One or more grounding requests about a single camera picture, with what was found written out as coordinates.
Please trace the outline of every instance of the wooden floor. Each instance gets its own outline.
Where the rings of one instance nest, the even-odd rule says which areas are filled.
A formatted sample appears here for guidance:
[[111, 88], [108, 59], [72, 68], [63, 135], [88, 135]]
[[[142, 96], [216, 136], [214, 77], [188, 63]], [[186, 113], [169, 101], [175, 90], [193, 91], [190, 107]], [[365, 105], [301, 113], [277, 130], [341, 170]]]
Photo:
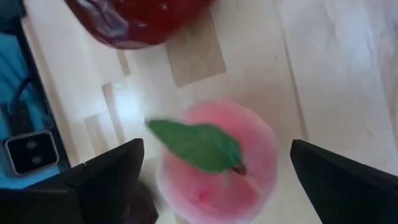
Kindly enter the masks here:
[[[277, 188], [254, 223], [320, 223], [289, 159], [293, 139], [398, 174], [395, 0], [218, 0], [166, 44], [135, 51], [95, 42], [63, 1], [25, 2], [73, 165], [143, 138], [142, 178], [155, 189], [160, 144], [144, 118], [222, 98], [253, 109], [279, 140]], [[160, 211], [158, 223], [183, 223]]]

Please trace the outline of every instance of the black cable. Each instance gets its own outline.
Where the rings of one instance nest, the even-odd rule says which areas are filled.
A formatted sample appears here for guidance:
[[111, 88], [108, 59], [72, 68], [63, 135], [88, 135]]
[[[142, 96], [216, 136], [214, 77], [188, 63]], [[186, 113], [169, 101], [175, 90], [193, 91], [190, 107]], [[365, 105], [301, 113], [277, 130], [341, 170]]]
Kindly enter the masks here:
[[17, 89], [17, 91], [16, 91], [16, 93], [15, 93], [15, 95], [14, 95], [12, 101], [11, 101], [11, 110], [12, 110], [12, 112], [15, 112], [16, 107], [18, 105], [19, 98], [21, 97], [22, 93], [24, 92], [24, 90], [26, 89], [28, 84], [30, 82], [32, 82], [32, 81], [33, 81], [33, 77], [27, 77], [19, 85], [19, 87], [18, 87], [18, 89]]

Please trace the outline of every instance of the fake peach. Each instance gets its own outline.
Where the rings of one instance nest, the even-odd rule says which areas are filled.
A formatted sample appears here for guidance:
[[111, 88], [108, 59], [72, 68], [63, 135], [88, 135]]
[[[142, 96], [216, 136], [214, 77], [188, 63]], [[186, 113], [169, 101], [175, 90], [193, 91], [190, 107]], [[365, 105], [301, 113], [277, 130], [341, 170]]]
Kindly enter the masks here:
[[192, 224], [250, 222], [275, 184], [277, 144], [271, 128], [253, 111], [226, 101], [200, 103], [185, 113], [183, 121], [212, 123], [234, 137], [247, 175], [203, 172], [165, 150], [157, 171], [162, 196]]

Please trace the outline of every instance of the light wood plank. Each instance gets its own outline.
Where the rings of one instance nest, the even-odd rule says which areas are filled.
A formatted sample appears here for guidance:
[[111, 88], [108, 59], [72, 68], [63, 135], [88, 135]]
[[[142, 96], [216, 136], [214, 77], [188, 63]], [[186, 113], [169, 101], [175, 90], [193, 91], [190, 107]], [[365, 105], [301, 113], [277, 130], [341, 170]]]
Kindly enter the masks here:
[[386, 94], [392, 130], [398, 142], [398, 2], [365, 0], [373, 30], [375, 57]]
[[220, 0], [212, 14], [233, 90], [229, 98], [255, 111], [280, 144], [277, 190], [255, 223], [320, 223], [290, 165], [291, 141], [306, 131], [275, 1]]
[[120, 145], [108, 111], [85, 118], [85, 125], [96, 156]]
[[166, 43], [166, 51], [178, 87], [226, 71], [209, 10], [178, 31]]
[[280, 11], [310, 142], [398, 174], [364, 2], [284, 1]]
[[106, 111], [90, 37], [67, 5], [46, 0], [25, 5], [65, 114], [85, 118]]

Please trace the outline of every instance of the red apple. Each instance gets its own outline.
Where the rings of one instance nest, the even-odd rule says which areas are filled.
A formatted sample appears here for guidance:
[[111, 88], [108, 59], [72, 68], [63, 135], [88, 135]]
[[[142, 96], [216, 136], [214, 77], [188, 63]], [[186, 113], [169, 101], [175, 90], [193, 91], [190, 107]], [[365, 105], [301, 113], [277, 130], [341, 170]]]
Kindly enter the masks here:
[[86, 30], [117, 49], [164, 42], [213, 0], [65, 0]]

